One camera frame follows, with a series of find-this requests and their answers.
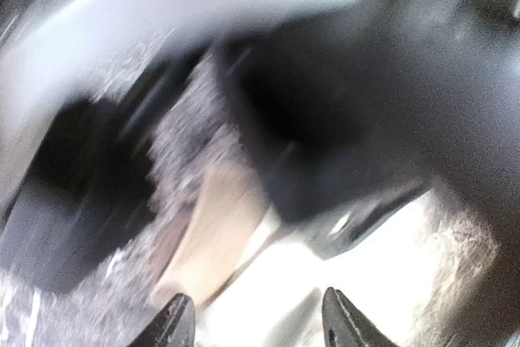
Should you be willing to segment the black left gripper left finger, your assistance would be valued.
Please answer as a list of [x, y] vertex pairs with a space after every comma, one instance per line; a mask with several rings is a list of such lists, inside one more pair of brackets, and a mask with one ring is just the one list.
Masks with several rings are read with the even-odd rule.
[[132, 342], [132, 347], [193, 347], [195, 306], [177, 293]]

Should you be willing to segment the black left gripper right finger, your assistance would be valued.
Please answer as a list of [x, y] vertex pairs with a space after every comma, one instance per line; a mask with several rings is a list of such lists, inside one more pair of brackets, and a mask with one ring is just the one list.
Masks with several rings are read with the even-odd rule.
[[326, 289], [322, 322], [327, 347], [394, 347], [394, 343], [339, 289]]

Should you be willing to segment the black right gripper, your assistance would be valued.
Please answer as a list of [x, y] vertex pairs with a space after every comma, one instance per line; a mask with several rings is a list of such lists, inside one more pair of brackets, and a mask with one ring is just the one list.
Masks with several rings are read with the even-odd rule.
[[439, 177], [500, 251], [448, 328], [519, 328], [519, 0], [358, 0], [217, 44], [219, 76], [288, 221]]

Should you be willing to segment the beige brown striped sock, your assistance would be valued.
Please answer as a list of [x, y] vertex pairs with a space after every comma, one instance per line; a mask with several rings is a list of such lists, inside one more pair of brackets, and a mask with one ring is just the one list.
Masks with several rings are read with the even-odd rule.
[[320, 346], [321, 301], [339, 289], [392, 342], [440, 346], [455, 312], [488, 274], [499, 245], [471, 209], [443, 189], [407, 201], [355, 246], [320, 250], [366, 205], [325, 232], [281, 223], [250, 171], [225, 163], [203, 176], [188, 224], [150, 294], [197, 309], [203, 346]]

